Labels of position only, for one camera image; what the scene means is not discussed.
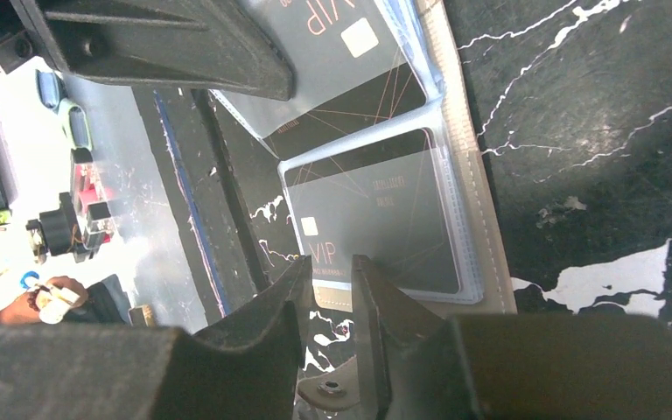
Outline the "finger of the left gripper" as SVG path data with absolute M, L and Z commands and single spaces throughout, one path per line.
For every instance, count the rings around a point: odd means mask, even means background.
M 214 88 L 278 101 L 294 74 L 236 1 L 15 1 L 38 53 L 108 85 Z

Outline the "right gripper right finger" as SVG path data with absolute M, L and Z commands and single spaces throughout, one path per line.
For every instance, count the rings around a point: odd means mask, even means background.
M 672 332 L 625 314 L 452 314 L 352 262 L 366 419 L 672 419 Z

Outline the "grey card holder blue inside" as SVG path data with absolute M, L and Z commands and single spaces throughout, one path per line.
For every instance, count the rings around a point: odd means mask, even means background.
M 456 295 L 432 297 L 420 292 L 406 292 L 388 280 L 439 317 L 452 314 L 516 315 L 501 233 L 475 139 L 459 53 L 445 6 L 440 1 L 411 2 L 418 15 L 435 96 L 420 108 L 322 143 L 296 156 L 283 159 L 269 152 L 275 159 L 273 163 L 237 164 L 234 172 L 253 174 L 259 180 L 276 184 L 276 197 L 263 204 L 260 213 L 280 217 L 292 230 L 298 245 L 285 172 L 412 130 L 429 130 L 434 147 L 437 189 L 444 207 L 461 291 Z M 303 254 L 299 245 L 297 253 L 280 255 L 281 275 L 304 256 L 310 257 Z M 279 277 L 267 283 L 260 293 Z M 361 410 L 357 375 L 352 272 L 351 285 L 344 290 L 318 286 L 312 268 L 311 286 L 304 366 L 298 371 L 295 396 L 323 411 L 357 409 L 360 417 L 366 419 Z

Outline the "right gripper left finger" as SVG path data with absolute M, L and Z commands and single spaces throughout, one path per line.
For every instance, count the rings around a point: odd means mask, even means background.
M 0 325 L 0 419 L 289 419 L 305 364 L 312 260 L 196 332 Z

